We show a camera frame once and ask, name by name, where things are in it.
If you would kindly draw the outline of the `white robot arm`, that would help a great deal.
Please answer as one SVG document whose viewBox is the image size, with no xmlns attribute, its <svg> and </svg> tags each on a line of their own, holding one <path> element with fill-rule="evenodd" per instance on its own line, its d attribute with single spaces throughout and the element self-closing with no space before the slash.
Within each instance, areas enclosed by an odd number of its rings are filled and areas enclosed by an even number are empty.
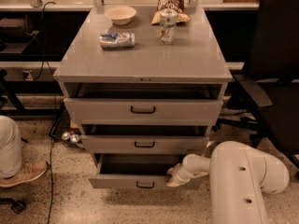
<svg viewBox="0 0 299 224">
<path fill-rule="evenodd" d="M 263 195 L 290 181 L 280 159 L 236 141 L 218 144 L 209 158 L 188 154 L 167 173 L 171 188 L 209 175 L 213 224 L 269 224 Z"/>
</svg>

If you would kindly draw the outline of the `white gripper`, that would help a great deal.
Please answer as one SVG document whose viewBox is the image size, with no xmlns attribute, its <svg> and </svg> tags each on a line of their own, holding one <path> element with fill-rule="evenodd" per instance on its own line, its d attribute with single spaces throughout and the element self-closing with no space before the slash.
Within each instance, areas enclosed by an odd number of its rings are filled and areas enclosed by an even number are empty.
<svg viewBox="0 0 299 224">
<path fill-rule="evenodd" d="M 191 179 L 209 173 L 210 159 L 196 154 L 188 154 L 182 163 L 170 168 L 166 173 L 172 177 L 166 183 L 170 188 L 185 185 Z"/>
</svg>

